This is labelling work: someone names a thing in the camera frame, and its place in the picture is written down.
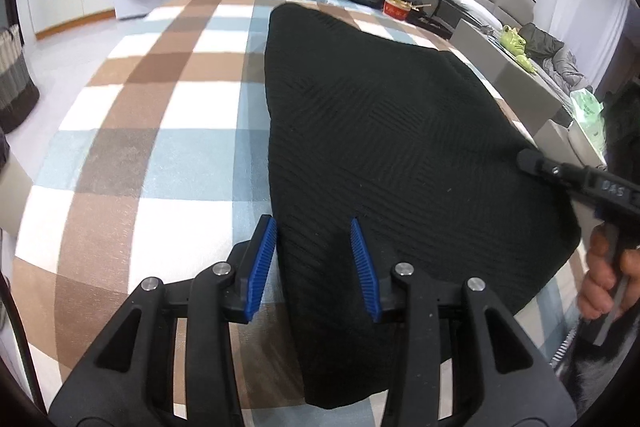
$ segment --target white pillow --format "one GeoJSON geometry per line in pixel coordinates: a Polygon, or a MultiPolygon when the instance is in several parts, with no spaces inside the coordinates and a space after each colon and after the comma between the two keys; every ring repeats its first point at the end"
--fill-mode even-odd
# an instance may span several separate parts
{"type": "Polygon", "coordinates": [[[498,35],[502,32],[502,23],[489,12],[487,8],[474,0],[452,0],[463,10],[469,13],[475,19],[478,19],[483,25],[494,28],[498,35]]]}

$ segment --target black knit fabric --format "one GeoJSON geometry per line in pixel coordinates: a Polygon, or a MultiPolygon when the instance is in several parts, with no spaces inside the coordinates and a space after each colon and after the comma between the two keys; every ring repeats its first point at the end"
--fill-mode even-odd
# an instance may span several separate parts
{"type": "Polygon", "coordinates": [[[394,327],[364,309],[351,217],[435,279],[485,279],[512,312],[576,247],[567,195],[518,170],[531,144],[453,54],[285,4],[264,69],[278,258],[308,403],[388,388],[394,327]]]}

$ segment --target white cloth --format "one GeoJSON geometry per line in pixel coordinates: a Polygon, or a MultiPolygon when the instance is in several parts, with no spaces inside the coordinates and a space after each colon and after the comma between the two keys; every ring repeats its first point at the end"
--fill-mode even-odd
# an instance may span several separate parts
{"type": "Polygon", "coordinates": [[[487,8],[474,0],[452,0],[462,9],[466,10],[472,17],[480,21],[485,26],[491,26],[498,32],[502,32],[502,23],[487,8]]]}
{"type": "Polygon", "coordinates": [[[571,49],[595,88],[618,46],[630,0],[536,1],[536,26],[571,49]]]}

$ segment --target black cable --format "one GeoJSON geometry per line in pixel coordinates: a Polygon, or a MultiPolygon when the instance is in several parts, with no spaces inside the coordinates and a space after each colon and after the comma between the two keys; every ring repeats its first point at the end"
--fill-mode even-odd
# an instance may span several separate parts
{"type": "Polygon", "coordinates": [[[20,351],[20,358],[22,359],[22,365],[24,367],[24,374],[27,377],[29,384],[29,390],[31,391],[31,398],[35,406],[42,411],[43,414],[47,414],[47,408],[44,405],[42,399],[42,392],[38,384],[38,377],[36,375],[36,369],[33,365],[33,359],[31,358],[31,351],[29,350],[29,343],[27,341],[27,335],[24,332],[24,326],[18,313],[18,308],[15,305],[14,298],[11,296],[9,286],[4,279],[4,275],[0,273],[0,299],[4,304],[4,309],[9,317],[9,322],[14,330],[15,343],[20,351]]]}

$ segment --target woven basket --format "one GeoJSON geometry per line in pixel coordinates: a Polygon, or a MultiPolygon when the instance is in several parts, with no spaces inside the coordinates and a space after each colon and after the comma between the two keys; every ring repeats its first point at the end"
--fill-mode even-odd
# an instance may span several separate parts
{"type": "Polygon", "coordinates": [[[0,27],[0,128],[11,132],[40,97],[24,61],[18,25],[0,27]]]}

